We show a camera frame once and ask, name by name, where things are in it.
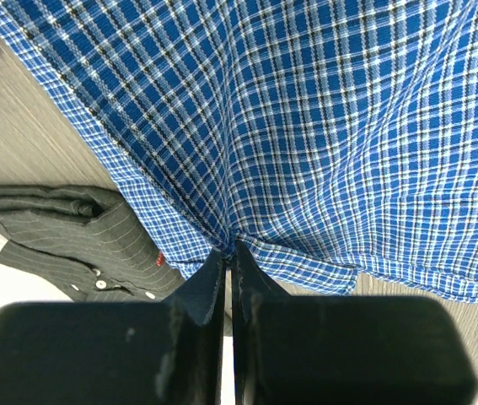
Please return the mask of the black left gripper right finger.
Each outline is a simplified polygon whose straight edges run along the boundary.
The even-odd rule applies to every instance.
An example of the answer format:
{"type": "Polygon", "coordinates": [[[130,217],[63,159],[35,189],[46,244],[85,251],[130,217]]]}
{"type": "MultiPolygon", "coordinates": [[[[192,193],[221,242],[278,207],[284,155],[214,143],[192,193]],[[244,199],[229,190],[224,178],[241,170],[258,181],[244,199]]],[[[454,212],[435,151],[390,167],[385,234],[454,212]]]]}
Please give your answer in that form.
{"type": "Polygon", "coordinates": [[[478,380],[449,313],[421,296],[291,295],[237,242],[238,404],[470,404],[478,380]]]}

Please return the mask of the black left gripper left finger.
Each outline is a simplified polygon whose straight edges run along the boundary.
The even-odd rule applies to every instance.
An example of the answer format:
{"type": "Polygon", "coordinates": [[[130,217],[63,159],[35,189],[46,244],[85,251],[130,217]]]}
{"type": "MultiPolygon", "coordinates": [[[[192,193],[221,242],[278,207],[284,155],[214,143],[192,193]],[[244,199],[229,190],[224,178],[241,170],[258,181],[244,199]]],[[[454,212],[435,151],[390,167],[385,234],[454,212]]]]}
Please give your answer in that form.
{"type": "Polygon", "coordinates": [[[217,404],[225,266],[159,302],[30,302],[0,309],[0,404],[217,404]]]}

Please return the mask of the blue plaid long sleeve shirt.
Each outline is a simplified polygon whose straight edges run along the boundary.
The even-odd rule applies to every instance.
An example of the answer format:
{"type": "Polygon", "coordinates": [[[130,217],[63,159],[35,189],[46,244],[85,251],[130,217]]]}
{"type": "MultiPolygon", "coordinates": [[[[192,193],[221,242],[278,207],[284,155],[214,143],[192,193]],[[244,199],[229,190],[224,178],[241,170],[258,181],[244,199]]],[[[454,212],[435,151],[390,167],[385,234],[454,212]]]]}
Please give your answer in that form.
{"type": "Polygon", "coordinates": [[[167,260],[478,302],[478,1],[0,1],[167,260]]]}

